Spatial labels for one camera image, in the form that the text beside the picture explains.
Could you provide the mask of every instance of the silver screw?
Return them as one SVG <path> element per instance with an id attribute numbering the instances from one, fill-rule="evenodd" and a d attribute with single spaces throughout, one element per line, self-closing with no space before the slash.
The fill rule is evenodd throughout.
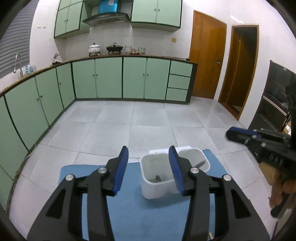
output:
<path id="1" fill-rule="evenodd" d="M 223 176 L 223 179 L 224 179 L 225 181 L 230 181 L 232 178 L 231 178 L 231 176 L 229 176 L 229 175 L 224 175 L 224 176 Z"/>
<path id="2" fill-rule="evenodd" d="M 197 167 L 192 167 L 190 169 L 190 171 L 193 173 L 193 174 L 197 174 L 200 170 L 197 168 Z"/>
<path id="3" fill-rule="evenodd" d="M 73 178 L 74 178 L 74 176 L 73 176 L 72 174 L 69 174 L 69 175 L 67 175 L 67 176 L 65 177 L 65 179 L 66 179 L 67 181 L 72 181 Z"/>
<path id="4" fill-rule="evenodd" d="M 98 172 L 101 173 L 101 174 L 104 174 L 104 173 L 107 172 L 107 168 L 105 168 L 105 167 L 100 167 L 100 168 L 98 169 Z"/>

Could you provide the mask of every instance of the window blind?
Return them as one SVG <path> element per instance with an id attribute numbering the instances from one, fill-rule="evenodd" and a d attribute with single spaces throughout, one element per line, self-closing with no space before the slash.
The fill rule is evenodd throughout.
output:
<path id="1" fill-rule="evenodd" d="M 0 40 L 0 78 L 13 72 L 16 53 L 21 55 L 22 66 L 30 63 L 31 27 L 38 1 L 31 0 L 20 10 Z"/>

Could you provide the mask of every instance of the white plastic container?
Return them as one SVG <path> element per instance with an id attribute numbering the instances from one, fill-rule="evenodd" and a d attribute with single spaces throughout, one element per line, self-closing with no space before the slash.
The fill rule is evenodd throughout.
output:
<path id="1" fill-rule="evenodd" d="M 198 148 L 190 146 L 176 148 L 179 156 L 189 159 L 192 166 L 205 161 L 200 167 L 204 172 L 210 169 L 210 163 L 204 153 Z M 152 150 L 140 161 L 142 172 L 142 194 L 146 199 L 155 199 L 167 193 L 178 193 L 170 162 L 168 149 Z"/>

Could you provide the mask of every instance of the countertop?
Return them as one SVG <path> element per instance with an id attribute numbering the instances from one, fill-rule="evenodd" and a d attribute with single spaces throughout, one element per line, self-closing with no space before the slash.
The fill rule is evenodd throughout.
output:
<path id="1" fill-rule="evenodd" d="M 5 94 L 9 89 L 11 89 L 12 87 L 32 78 L 35 77 L 38 74 L 41 74 L 47 70 L 53 69 L 55 67 L 64 65 L 64 64 L 68 64 L 68 63 L 72 63 L 72 62 L 77 62 L 77 61 L 82 61 L 82 60 L 89 60 L 89 59 L 96 59 L 96 58 L 116 58 L 116 57 L 144 57 L 144 58 L 159 58 L 159 59 L 168 59 L 168 60 L 175 60 L 175 61 L 179 61 L 179 62 L 183 62 L 183 63 L 188 63 L 188 64 L 196 64 L 194 62 L 191 61 L 186 61 L 184 59 L 180 59 L 180 58 L 176 58 L 176 57 L 170 57 L 170 56 L 156 56 L 156 55 L 141 55 L 141 54 L 134 54 L 134 55 L 127 55 L 127 54 L 119 54 L 119 55 L 100 55 L 100 56 L 92 56 L 92 57 L 85 57 L 85 58 L 80 58 L 80 59 L 74 59 L 74 60 L 69 60 L 60 64 L 55 64 L 55 65 L 51 65 L 48 66 L 44 69 L 40 69 L 38 71 L 35 71 L 32 74 L 26 75 L 25 77 L 15 81 L 14 83 L 10 83 L 8 86 L 5 86 L 2 90 L 0 90 L 0 97 Z"/>

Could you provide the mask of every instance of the black range hood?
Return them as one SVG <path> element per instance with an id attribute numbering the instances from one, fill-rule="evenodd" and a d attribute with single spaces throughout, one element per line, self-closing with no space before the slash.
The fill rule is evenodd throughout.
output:
<path id="1" fill-rule="evenodd" d="M 129 15 L 123 12 L 108 12 L 97 14 L 87 18 L 86 20 L 83 20 L 84 23 L 91 26 L 98 26 L 103 23 L 112 23 L 117 21 L 129 22 Z"/>

